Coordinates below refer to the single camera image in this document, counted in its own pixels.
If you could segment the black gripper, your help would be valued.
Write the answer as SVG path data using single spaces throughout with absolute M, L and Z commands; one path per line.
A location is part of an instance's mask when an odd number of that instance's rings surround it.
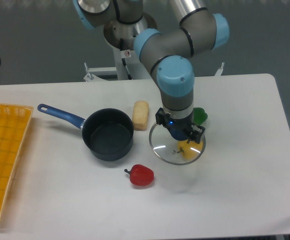
M 174 118 L 171 113 L 165 113 L 159 108 L 155 114 L 156 123 L 166 128 L 172 137 L 187 137 L 187 143 L 199 144 L 204 138 L 205 127 L 194 124 L 193 111 L 186 117 Z

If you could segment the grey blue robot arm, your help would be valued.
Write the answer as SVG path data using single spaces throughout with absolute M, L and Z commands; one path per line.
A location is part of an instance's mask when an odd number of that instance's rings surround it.
M 107 43 L 133 51 L 154 80 L 162 100 L 156 123 L 178 141 L 199 143 L 205 129 L 194 122 L 194 72 L 189 59 L 228 41 L 226 18 L 210 13 L 202 0 L 172 0 L 179 28 L 162 34 L 140 0 L 76 0 L 73 4 L 86 28 L 103 26 Z

